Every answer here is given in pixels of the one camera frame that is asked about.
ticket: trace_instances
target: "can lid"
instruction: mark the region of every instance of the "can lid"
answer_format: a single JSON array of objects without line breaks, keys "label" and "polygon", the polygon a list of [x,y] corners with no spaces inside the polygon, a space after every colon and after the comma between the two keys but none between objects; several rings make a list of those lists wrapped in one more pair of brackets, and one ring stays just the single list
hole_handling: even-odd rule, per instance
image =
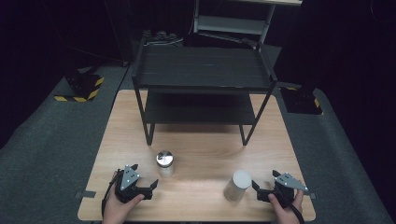
[{"label": "can lid", "polygon": [[173,155],[170,151],[161,151],[157,154],[157,164],[163,168],[169,167],[172,165]]},{"label": "can lid", "polygon": [[238,170],[233,173],[233,182],[240,189],[247,189],[251,185],[251,177],[247,171]]}]

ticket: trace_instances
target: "human hand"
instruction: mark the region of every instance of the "human hand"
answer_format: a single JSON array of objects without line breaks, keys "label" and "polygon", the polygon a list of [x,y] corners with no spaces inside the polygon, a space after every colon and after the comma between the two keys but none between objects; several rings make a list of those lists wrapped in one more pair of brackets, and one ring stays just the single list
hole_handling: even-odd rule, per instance
[{"label": "human hand", "polygon": [[[297,194],[294,197],[294,201],[291,203],[300,213],[303,212],[302,203],[303,203],[304,193],[302,190],[298,189]],[[274,207],[274,211],[276,214],[276,221],[278,224],[299,224],[300,221],[291,208],[286,207],[282,208],[279,201],[277,200],[274,194],[269,194],[268,199],[270,200],[271,205]]]},{"label": "human hand", "polygon": [[117,199],[115,192],[116,185],[113,185],[106,200],[102,224],[122,224],[132,209],[145,198],[143,194],[139,194],[128,203],[122,203]]}]

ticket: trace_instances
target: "gray carpet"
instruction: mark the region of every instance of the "gray carpet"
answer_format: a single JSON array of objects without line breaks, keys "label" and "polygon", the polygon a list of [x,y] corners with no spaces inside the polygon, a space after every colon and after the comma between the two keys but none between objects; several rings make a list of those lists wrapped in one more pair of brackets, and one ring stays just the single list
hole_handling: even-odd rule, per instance
[{"label": "gray carpet", "polygon": [[[268,50],[274,61],[279,49]],[[77,217],[78,193],[88,183],[118,89],[132,88],[131,69],[123,79],[126,70],[100,67],[95,74],[105,81],[87,103],[54,101],[62,80],[16,130],[0,150],[0,223],[84,223]],[[274,95],[305,183],[317,197],[310,223],[393,223],[323,92],[315,91],[324,111],[318,116],[290,114],[278,89]]]}]

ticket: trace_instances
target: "dark background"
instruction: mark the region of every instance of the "dark background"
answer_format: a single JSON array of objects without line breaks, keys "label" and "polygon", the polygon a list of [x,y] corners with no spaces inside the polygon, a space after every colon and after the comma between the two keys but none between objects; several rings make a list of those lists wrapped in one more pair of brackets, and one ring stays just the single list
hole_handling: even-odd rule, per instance
[{"label": "dark background", "polygon": [[[109,15],[106,9],[114,7],[109,2],[50,1],[46,6],[57,30],[40,1],[0,2],[0,147],[64,76],[59,49],[72,55],[76,68],[129,62],[134,58],[128,50],[135,48],[122,37],[135,42],[147,29],[178,36],[190,32],[192,1],[130,1],[128,33],[120,33],[125,24],[114,22],[122,18]],[[201,6],[202,14],[247,19],[265,18],[268,9],[220,0]],[[282,47],[275,67],[280,81],[315,80],[325,92],[393,219],[395,11],[394,0],[304,0],[301,7],[276,8],[265,41]]]}]

